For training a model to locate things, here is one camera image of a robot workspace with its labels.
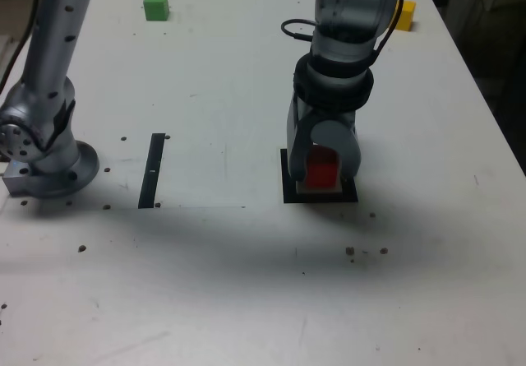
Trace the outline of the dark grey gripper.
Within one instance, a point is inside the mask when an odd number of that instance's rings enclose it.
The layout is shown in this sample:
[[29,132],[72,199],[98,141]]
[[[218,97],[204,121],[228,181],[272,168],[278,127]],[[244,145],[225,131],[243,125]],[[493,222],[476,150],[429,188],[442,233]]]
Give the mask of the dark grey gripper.
[[[313,120],[319,122],[314,128]],[[355,120],[354,111],[340,113],[314,108],[293,94],[286,125],[288,172],[291,179],[296,182],[305,180],[311,141],[333,150],[339,157],[341,176],[354,178],[362,160],[358,139],[351,129],[356,126]]]

